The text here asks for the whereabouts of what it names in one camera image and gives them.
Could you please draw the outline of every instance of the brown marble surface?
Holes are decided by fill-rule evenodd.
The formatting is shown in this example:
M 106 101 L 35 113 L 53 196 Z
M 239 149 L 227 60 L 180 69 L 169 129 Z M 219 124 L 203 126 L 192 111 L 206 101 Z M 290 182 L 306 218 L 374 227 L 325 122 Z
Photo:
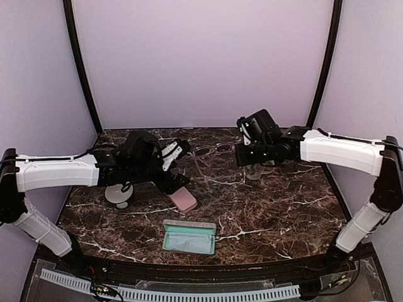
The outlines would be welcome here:
M 184 138 L 192 147 L 240 142 L 237 129 L 150 130 L 164 145 Z M 104 132 L 98 143 L 120 144 L 129 130 Z M 116 210 L 105 189 L 74 188 L 59 226 L 75 234 L 85 254 L 151 264 L 250 264 L 322 254 L 346 223 L 320 166 L 286 162 L 257 181 L 246 178 L 234 153 L 186 155 L 175 171 L 191 177 L 186 187 L 198 201 L 180 213 L 153 184 L 135 185 L 135 203 Z M 163 251 L 164 219 L 217 224 L 214 255 Z

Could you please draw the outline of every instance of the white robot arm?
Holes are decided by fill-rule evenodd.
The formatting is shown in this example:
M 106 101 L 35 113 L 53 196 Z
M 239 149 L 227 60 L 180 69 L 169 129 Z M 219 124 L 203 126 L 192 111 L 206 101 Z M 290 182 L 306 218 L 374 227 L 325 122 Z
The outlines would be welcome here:
M 240 118 L 237 126 L 244 137 L 244 143 L 236 148 L 239 166 L 269 160 L 277 164 L 284 160 L 306 160 L 341 165 L 378 177 L 374 193 L 329 247 L 329 265 L 340 264 L 403 204 L 401 147 L 394 137 L 363 140 L 299 126 L 283 133 L 266 110 Z
M 169 169 L 176 159 L 190 150 L 185 140 L 164 148 L 145 131 L 130 132 L 126 142 L 92 148 L 71 157 L 33 157 L 17 155 L 8 149 L 0 161 L 0 224 L 12 223 L 36 242 L 44 244 L 69 266 L 80 272 L 84 258 L 75 237 L 54 225 L 25 197 L 32 189 L 58 186 L 127 187 L 152 181 L 162 192 L 172 194 L 189 182 Z

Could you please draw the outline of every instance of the eyeglasses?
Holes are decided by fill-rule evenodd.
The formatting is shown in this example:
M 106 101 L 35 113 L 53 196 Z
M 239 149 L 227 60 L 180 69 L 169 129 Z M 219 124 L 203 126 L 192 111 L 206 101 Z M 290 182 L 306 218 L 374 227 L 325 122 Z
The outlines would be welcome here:
M 218 143 L 215 146 L 201 146 L 196 147 L 193 151 L 196 157 L 203 157 L 208 155 L 220 155 L 231 153 L 235 150 L 233 143 Z

